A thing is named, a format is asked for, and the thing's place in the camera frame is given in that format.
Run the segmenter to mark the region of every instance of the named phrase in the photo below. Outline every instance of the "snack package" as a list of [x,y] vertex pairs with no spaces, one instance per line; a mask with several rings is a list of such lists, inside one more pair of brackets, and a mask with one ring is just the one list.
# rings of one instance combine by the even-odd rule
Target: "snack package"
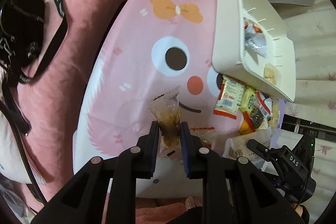
[[180,144],[180,108],[179,108],[179,88],[164,94],[152,102],[147,108],[157,120],[160,131],[160,155],[162,158],[174,153]]
[[256,132],[264,123],[264,116],[261,111],[253,107],[252,111],[249,113],[247,111],[243,112],[244,121],[239,128],[239,132],[243,135]]
[[190,128],[189,130],[192,135],[201,139],[203,147],[213,148],[215,137],[218,135],[214,128]]
[[255,98],[256,98],[255,90],[248,86],[243,94],[239,107],[242,113],[244,112],[251,113],[251,111],[254,108]]
[[255,93],[256,100],[254,101],[255,107],[257,107],[263,116],[267,119],[271,118],[273,116],[272,112],[272,99],[266,98],[259,90]]
[[239,157],[248,158],[258,169],[262,168],[265,160],[253,153],[246,147],[249,140],[255,139],[262,145],[269,148],[272,136],[271,128],[259,130],[255,133],[228,138],[225,142],[223,157],[235,160]]
[[265,65],[264,78],[271,84],[280,86],[281,74],[271,63]]
[[223,75],[222,87],[213,113],[237,119],[244,90],[245,84]]
[[263,58],[267,57],[266,37],[257,23],[244,18],[245,46]]
[[278,126],[278,119],[280,116],[280,111],[279,111],[279,103],[278,100],[276,98],[271,98],[273,105],[272,105],[272,112],[273,112],[273,116],[272,118],[268,121],[268,125],[271,128],[277,128]]

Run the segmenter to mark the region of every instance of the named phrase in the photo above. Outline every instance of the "cartoon eye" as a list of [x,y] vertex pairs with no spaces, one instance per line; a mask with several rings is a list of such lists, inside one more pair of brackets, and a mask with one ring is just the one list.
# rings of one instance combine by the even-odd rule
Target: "cartoon eye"
[[211,67],[210,70],[208,71],[207,83],[208,88],[213,96],[215,97],[219,96],[222,82],[223,82],[223,75],[221,73],[218,73],[213,69],[213,67]]
[[152,48],[155,68],[168,77],[182,74],[189,65],[187,46],[176,37],[163,37]]

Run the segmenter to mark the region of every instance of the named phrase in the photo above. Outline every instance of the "orange bow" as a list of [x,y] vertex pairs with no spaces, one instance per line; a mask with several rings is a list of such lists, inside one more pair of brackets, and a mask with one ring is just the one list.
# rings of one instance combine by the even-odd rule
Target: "orange bow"
[[170,19],[177,15],[183,16],[192,23],[201,23],[203,16],[196,4],[176,5],[171,0],[149,0],[153,5],[154,15],[160,19]]

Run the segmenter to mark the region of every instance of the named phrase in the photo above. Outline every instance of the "pink pillow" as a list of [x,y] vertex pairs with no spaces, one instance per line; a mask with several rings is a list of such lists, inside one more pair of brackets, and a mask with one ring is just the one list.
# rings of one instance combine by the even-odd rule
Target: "pink pillow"
[[[26,149],[48,182],[41,186],[47,200],[73,176],[72,135],[93,61],[104,32],[124,0],[64,0],[68,33],[51,64],[37,81],[17,87],[17,103],[31,123]],[[46,2],[44,48],[61,23],[53,0]],[[38,62],[26,72],[33,75]],[[25,186],[28,205],[39,210]]]

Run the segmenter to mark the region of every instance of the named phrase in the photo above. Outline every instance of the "white plastic basket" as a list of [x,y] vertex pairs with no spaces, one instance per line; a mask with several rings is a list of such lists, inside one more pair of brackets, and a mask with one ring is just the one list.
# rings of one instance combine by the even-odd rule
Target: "white plastic basket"
[[[257,22],[266,36],[267,58],[245,50],[244,17]],[[276,86],[263,77],[267,63],[281,74]],[[293,102],[296,67],[287,26],[268,0],[217,0],[212,64],[219,73],[241,80],[279,99]]]

